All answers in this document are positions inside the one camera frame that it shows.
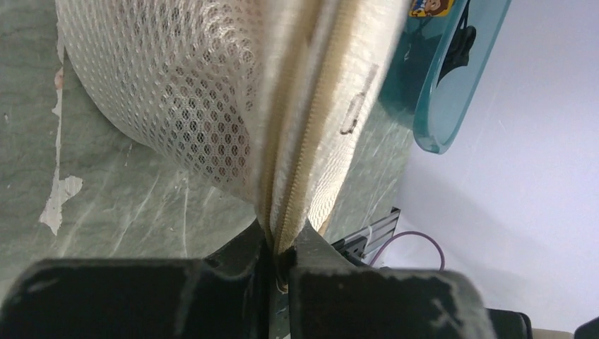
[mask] cartoon character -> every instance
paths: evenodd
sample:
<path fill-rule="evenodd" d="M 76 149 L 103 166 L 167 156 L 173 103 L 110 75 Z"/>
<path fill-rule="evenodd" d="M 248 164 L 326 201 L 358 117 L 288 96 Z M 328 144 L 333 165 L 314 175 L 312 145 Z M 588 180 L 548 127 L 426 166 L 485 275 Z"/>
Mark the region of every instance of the cartoon character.
<path fill-rule="evenodd" d="M 410 16 L 445 16 L 453 0 L 414 0 Z"/>

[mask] white mesh fabric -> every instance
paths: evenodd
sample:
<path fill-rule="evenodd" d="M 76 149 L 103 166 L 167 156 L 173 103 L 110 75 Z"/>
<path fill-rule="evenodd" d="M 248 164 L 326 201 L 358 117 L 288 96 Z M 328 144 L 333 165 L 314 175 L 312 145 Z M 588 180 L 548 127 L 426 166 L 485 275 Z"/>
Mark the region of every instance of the white mesh fabric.
<path fill-rule="evenodd" d="M 261 0 L 57 0 L 73 67 L 123 133 L 249 200 Z"/>

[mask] wall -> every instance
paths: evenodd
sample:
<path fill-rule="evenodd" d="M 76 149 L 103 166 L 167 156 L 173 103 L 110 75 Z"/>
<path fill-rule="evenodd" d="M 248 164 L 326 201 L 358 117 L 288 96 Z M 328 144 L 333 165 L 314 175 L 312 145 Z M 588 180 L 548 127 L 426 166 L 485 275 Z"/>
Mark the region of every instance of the wall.
<path fill-rule="evenodd" d="M 599 316 L 599 2 L 512 1 L 449 151 L 413 148 L 401 229 L 430 234 L 488 307 L 574 331 Z M 406 237 L 384 259 L 435 267 Z"/>

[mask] purple cable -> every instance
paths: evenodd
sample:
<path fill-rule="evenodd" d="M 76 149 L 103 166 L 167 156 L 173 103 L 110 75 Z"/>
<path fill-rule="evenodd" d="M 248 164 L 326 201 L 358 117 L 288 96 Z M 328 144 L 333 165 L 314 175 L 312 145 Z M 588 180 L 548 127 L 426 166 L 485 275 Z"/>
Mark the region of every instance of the purple cable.
<path fill-rule="evenodd" d="M 381 254 L 383 254 L 383 251 L 385 250 L 385 248 L 387 248 L 387 246 L 389 246 L 389 244 L 391 242 L 393 242 L 395 239 L 397 239 L 399 237 L 403 237 L 404 235 L 420 235 L 421 237 L 423 237 L 426 240 L 428 240 L 429 242 L 431 242 L 437 248 L 437 251 L 439 252 L 439 256 L 441 257 L 441 267 L 439 267 L 439 270 L 445 269 L 445 254 L 443 254 L 443 250 L 441 249 L 439 244 L 434 239 L 432 239 L 430 236 L 428 236 L 422 232 L 418 232 L 418 231 L 405 231 L 405 232 L 401 232 L 401 233 L 393 235 L 389 240 L 387 240 L 383 244 L 383 246 L 381 246 L 380 250 L 374 255 L 374 258 L 372 258 L 372 260 L 370 261 L 370 266 L 372 266 L 372 265 L 374 265 L 374 263 L 376 263 L 376 260 L 381 256 Z"/>

